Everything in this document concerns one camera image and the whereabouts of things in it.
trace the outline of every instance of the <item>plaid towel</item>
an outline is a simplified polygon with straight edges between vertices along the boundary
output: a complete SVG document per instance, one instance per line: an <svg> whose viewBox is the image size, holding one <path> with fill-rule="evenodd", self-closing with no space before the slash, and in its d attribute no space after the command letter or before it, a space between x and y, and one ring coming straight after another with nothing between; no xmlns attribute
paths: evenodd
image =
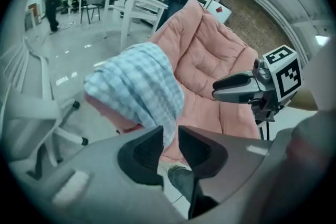
<svg viewBox="0 0 336 224"><path fill-rule="evenodd" d="M163 126L163 145L174 139L184 94L159 46L136 44L110 58L85 79L85 91L145 128Z"/></svg>

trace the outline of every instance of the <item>chair leg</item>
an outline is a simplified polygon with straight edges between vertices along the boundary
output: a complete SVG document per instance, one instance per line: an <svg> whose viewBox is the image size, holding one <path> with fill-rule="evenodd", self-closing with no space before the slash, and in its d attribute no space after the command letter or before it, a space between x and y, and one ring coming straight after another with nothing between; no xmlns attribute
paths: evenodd
<svg viewBox="0 0 336 224"><path fill-rule="evenodd" d="M53 135L50 135L44 142L46 149L47 149L47 155L49 157L49 160L51 162L51 165L53 167L56 167L58 165L56 156L55 156L55 150L54 145L52 143Z"/></svg>
<svg viewBox="0 0 336 224"><path fill-rule="evenodd" d="M86 12L87 12L87 14L88 14L89 24L91 24L91 22L90 22L90 15L89 15L89 9L88 9L88 6L86 6Z"/></svg>
<svg viewBox="0 0 336 224"><path fill-rule="evenodd" d="M83 18L83 7L82 7L81 13L80 13L80 23L82 23L82 18Z"/></svg>
<svg viewBox="0 0 336 224"><path fill-rule="evenodd" d="M85 137L69 133L61 129L60 127L57 127L54 130L54 133L78 145L86 146L89 143L89 140L86 139Z"/></svg>

